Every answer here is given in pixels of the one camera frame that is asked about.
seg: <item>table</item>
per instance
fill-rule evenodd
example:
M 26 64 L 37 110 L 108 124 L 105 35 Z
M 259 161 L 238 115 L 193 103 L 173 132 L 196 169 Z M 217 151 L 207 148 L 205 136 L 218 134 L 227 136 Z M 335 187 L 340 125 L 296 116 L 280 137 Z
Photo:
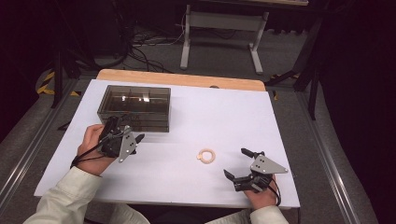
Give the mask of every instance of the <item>table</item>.
M 307 0 L 250 0 L 248 2 L 260 2 L 268 4 L 280 4 L 290 6 L 307 6 Z M 190 28 L 191 27 L 204 27 L 204 28 L 217 28 L 217 29 L 232 29 L 242 31 L 254 31 L 254 41 L 249 43 L 248 49 L 251 58 L 259 75 L 263 74 L 262 64 L 260 63 L 257 48 L 262 39 L 262 32 L 264 31 L 265 24 L 267 23 L 269 13 L 263 12 L 261 16 L 241 16 L 241 15 L 227 15 L 220 13 L 206 13 L 191 11 L 191 5 L 186 8 L 186 22 L 184 30 L 184 44 L 181 53 L 180 68 L 187 69 L 190 54 Z
M 236 176 L 249 173 L 253 160 L 241 154 L 241 147 L 264 150 L 267 157 L 290 170 L 262 82 L 106 69 L 86 90 L 35 196 L 42 196 L 67 172 L 86 127 L 100 122 L 96 111 L 110 84 L 171 88 L 170 132 L 146 133 L 136 155 L 123 163 L 113 162 L 103 173 L 104 184 L 95 196 L 97 201 L 249 207 L 245 195 L 235 192 L 223 174 L 223 169 Z M 203 88 L 213 85 L 225 89 Z M 203 164 L 196 160 L 204 147 L 216 151 L 214 162 Z M 278 175 L 276 180 L 282 190 L 281 206 L 299 207 L 291 173 Z

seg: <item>beige ring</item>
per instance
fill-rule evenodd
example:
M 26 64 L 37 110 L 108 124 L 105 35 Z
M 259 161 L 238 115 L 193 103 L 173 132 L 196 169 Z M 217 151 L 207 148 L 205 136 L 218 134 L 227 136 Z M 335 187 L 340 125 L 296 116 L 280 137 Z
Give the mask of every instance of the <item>beige ring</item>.
M 203 156 L 204 152 L 209 152 L 209 153 L 212 155 L 212 157 L 211 157 L 209 160 L 205 160 L 205 159 L 204 159 L 204 156 Z M 197 159 L 200 160 L 201 162 L 203 162 L 204 164 L 209 164 L 209 163 L 212 162 L 215 158 L 216 158 L 215 151 L 213 151 L 212 149 L 208 149 L 208 148 L 202 149 L 202 150 L 199 152 L 198 156 L 197 156 Z

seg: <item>hand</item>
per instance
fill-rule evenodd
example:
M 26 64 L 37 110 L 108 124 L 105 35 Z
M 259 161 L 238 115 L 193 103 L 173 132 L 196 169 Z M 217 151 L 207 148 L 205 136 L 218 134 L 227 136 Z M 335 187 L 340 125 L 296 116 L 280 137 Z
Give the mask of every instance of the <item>hand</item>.
M 95 147 L 99 143 L 99 135 L 102 133 L 104 127 L 105 125 L 103 124 L 95 124 L 87 128 L 87 131 L 85 131 L 84 134 L 84 139 L 78 147 L 78 156 Z M 94 150 L 81 159 L 86 160 L 101 156 L 103 155 L 97 150 Z M 90 161 L 82 161 L 77 165 L 77 168 L 92 175 L 100 175 L 115 159 L 116 158 L 103 157 Z
M 274 181 L 271 181 L 270 186 L 271 188 L 276 189 L 276 184 Z M 276 205 L 276 196 L 269 189 L 258 193 L 255 193 L 252 190 L 245 190 L 244 193 L 247 195 L 247 198 L 253 205 L 254 210 L 270 205 Z

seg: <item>white sleeve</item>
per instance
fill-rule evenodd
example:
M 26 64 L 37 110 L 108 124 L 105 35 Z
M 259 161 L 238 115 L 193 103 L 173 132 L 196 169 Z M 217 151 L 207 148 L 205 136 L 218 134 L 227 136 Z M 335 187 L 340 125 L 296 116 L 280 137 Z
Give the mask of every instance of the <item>white sleeve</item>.
M 56 187 L 43 195 L 36 213 L 24 223 L 83 223 L 87 204 L 101 182 L 102 177 L 73 167 Z
M 287 224 L 289 223 L 277 206 L 267 206 L 250 214 L 252 224 Z

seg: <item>white tabletop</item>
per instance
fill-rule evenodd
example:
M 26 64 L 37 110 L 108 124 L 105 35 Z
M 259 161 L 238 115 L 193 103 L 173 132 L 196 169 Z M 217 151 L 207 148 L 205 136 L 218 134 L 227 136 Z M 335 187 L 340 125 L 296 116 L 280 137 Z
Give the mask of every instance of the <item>white tabletop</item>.
M 107 85 L 171 88 L 170 133 L 145 133 L 137 154 L 113 162 L 103 173 L 104 184 L 95 200 L 116 203 L 155 203 L 216 207 L 249 207 L 243 192 L 235 192 L 223 173 L 236 177 L 250 173 L 253 159 L 245 147 L 264 151 L 290 170 L 266 91 L 235 91 L 186 86 L 92 80 L 58 146 L 35 196 L 42 196 L 69 170 L 87 126 L 100 123 L 97 109 Z M 203 148 L 216 159 L 196 159 Z M 277 175 L 283 207 L 299 207 L 291 172 Z

